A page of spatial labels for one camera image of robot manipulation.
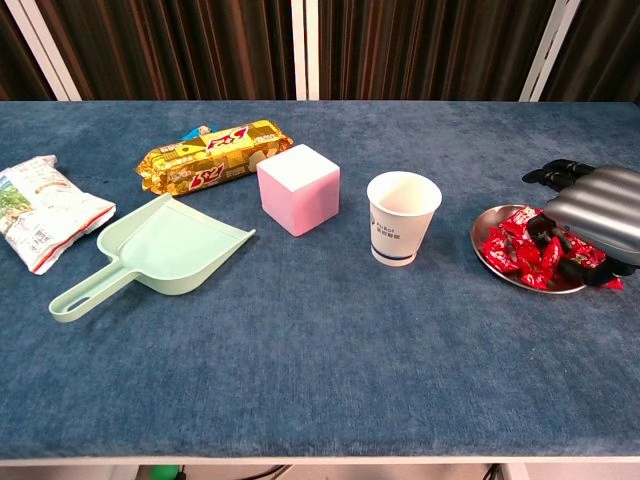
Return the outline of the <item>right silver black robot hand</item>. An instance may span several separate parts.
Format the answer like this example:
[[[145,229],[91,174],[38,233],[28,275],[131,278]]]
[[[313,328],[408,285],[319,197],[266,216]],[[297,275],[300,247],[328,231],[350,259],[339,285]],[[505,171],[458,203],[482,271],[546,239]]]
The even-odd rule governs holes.
[[[594,268],[561,260],[565,278],[601,286],[639,268],[639,173],[622,167],[592,167],[567,159],[553,160],[526,173],[522,180],[557,192],[543,211],[527,222],[527,232],[545,248],[554,237],[570,251],[569,234],[605,254]]]

